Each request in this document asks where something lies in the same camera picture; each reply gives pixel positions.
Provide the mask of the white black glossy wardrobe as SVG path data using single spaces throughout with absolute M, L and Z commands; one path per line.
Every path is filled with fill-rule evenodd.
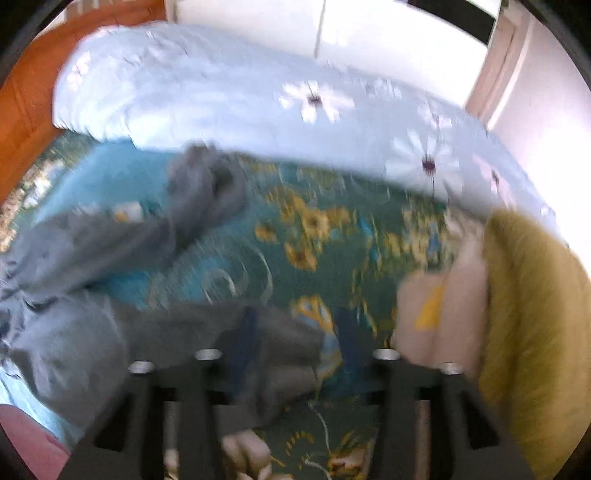
M 499 1 L 173 1 L 173 18 L 396 78 L 463 107 L 489 50 Z

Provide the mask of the teal floral blanket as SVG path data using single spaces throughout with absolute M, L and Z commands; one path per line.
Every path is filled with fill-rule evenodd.
M 168 161 L 127 142 L 58 136 L 2 206 L 2 249 L 62 211 L 159 212 Z M 240 162 L 249 200 L 238 217 L 169 267 L 112 277 L 107 288 L 148 307 L 255 300 L 325 327 L 345 307 L 387 343 L 405 277 L 448 269 L 463 239 L 483 228 L 461 210 L 385 183 L 249 156 Z

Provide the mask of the grey sweatshirt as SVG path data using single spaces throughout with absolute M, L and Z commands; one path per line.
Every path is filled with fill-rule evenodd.
M 231 300 L 148 307 L 109 290 L 115 276 L 169 267 L 245 206 L 239 160 L 189 147 L 170 171 L 159 212 L 123 219 L 108 209 L 58 213 L 21 233 L 1 257 L 1 368 L 50 411 L 86 429 L 136 361 L 160 368 L 213 348 L 252 315 L 254 352 L 238 409 L 245 426 L 270 420 L 320 382 L 324 333 L 283 309 Z

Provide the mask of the pink trousers leg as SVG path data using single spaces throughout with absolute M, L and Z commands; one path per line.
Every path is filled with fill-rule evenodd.
M 57 479 L 69 456 L 68 449 L 29 415 L 1 406 L 2 479 Z

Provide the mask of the light blue daisy duvet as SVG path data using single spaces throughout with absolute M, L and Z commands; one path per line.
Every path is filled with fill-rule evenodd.
M 502 142 L 462 108 L 209 27 L 104 26 L 61 68 L 52 121 L 143 150 L 203 142 L 406 187 L 488 216 L 556 216 Z

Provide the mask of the yellow and white plush blanket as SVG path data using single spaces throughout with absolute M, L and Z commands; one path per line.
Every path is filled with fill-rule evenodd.
M 537 221 L 499 210 L 443 272 L 397 292 L 391 345 L 425 367 L 453 362 L 475 381 L 538 479 L 590 449 L 590 279 Z

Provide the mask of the orange wooden headboard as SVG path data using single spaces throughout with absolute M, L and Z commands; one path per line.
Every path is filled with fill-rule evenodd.
M 76 2 L 65 21 L 38 36 L 1 88 L 1 199 L 60 133 L 52 124 L 53 88 L 77 43 L 102 26 L 164 20 L 163 0 Z

